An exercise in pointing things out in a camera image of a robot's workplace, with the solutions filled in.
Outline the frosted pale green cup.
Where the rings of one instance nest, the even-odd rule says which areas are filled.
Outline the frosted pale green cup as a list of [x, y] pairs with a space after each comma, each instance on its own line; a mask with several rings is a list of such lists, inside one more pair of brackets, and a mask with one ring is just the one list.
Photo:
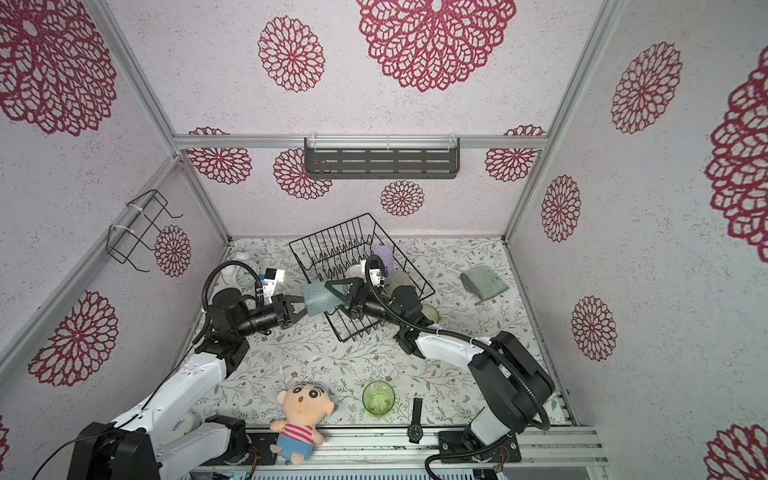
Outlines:
[[388, 283], [385, 286], [385, 292], [391, 296], [401, 286], [414, 286], [414, 282], [407, 272], [396, 271], [389, 277]]

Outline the plush doll striped shirt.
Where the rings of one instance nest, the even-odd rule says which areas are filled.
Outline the plush doll striped shirt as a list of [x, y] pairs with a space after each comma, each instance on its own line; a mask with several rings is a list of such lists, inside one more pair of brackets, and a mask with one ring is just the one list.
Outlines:
[[278, 394], [284, 418], [271, 423], [278, 434], [270, 451], [292, 465], [307, 461], [317, 446], [325, 443], [318, 425], [335, 408], [328, 391], [320, 385], [301, 383]]

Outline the black wristwatch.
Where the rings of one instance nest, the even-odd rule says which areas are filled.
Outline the black wristwatch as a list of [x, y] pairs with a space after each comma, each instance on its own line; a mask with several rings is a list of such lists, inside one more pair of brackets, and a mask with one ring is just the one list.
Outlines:
[[412, 444], [419, 444], [423, 438], [423, 427], [421, 425], [422, 409], [423, 399], [415, 397], [412, 403], [411, 422], [407, 428], [407, 437]]

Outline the grey wall shelf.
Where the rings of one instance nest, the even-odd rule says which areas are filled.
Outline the grey wall shelf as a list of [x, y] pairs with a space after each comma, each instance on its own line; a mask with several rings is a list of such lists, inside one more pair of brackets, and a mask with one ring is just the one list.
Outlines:
[[312, 180], [451, 180], [461, 166], [455, 137], [426, 142], [306, 138], [304, 169]]

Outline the bright green short cup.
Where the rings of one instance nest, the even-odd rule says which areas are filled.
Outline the bright green short cup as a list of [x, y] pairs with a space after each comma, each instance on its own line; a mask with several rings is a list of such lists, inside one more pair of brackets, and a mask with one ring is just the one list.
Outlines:
[[362, 403], [364, 409], [371, 415], [384, 416], [394, 407], [396, 394], [389, 383], [373, 381], [364, 387]]

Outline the teal plastic cup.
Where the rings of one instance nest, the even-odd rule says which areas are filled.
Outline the teal plastic cup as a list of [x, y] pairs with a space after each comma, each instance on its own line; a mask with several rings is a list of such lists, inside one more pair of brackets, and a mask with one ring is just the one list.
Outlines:
[[333, 312], [344, 304], [348, 288], [345, 284], [326, 286], [325, 282], [309, 283], [301, 286], [307, 315], [310, 317]]

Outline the green folded cloth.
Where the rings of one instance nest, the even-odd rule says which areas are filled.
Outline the green folded cloth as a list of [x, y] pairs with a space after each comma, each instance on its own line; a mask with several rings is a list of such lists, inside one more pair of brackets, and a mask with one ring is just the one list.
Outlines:
[[460, 274], [463, 288], [481, 304], [505, 293], [509, 286], [494, 270], [486, 265], [474, 267]]

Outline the white mug red inside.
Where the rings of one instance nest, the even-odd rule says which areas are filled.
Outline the white mug red inside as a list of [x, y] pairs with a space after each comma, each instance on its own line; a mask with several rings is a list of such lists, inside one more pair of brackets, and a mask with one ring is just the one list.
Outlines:
[[365, 280], [365, 267], [362, 263], [350, 266], [345, 274], [346, 278], [359, 278]]

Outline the tall light green cup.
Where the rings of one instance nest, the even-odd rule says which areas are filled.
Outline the tall light green cup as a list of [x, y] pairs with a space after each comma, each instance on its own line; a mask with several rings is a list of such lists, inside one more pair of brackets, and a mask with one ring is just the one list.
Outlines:
[[421, 314], [423, 317], [423, 322], [426, 325], [439, 324], [441, 321], [441, 316], [439, 311], [432, 305], [423, 304], [421, 307]]

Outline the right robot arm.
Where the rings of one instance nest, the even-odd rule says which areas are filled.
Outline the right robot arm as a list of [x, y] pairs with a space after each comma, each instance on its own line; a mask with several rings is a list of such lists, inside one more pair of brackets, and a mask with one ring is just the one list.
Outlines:
[[472, 376], [484, 407], [469, 424], [469, 441], [487, 446], [528, 428], [551, 428], [545, 404], [554, 393], [554, 382], [515, 335], [500, 331], [472, 337], [432, 323], [412, 285], [399, 286], [387, 296], [369, 281], [350, 278], [327, 281], [323, 290], [334, 297], [331, 310], [350, 319], [372, 317], [396, 324], [396, 339], [405, 352]]

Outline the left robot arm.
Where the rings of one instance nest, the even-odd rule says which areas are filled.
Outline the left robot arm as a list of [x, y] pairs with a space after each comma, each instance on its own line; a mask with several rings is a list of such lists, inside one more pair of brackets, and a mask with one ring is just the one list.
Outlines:
[[177, 439], [170, 433], [206, 393], [232, 375], [248, 352], [251, 335], [287, 328], [307, 313], [303, 297], [278, 294], [249, 307], [236, 288], [217, 292], [207, 306], [212, 330], [155, 392], [104, 424], [93, 422], [74, 443], [70, 479], [180, 479], [224, 455], [248, 450], [244, 424], [226, 417], [205, 421]]

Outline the lilac plastic cup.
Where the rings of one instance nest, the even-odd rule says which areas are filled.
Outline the lilac plastic cup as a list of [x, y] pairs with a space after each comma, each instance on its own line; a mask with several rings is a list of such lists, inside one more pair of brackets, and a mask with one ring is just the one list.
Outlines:
[[374, 250], [374, 254], [380, 258], [384, 267], [384, 276], [389, 279], [395, 272], [393, 248], [388, 245], [381, 245]]

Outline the white alarm clock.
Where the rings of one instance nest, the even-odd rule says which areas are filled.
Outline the white alarm clock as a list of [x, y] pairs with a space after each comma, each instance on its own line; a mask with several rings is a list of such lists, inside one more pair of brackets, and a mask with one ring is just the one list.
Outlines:
[[221, 271], [221, 277], [224, 284], [228, 287], [237, 287], [239, 289], [251, 288], [255, 285], [255, 279], [250, 273], [251, 270], [258, 272], [259, 268], [256, 261], [248, 252], [234, 252], [229, 260], [238, 261], [249, 266], [249, 269], [241, 265], [229, 265]]

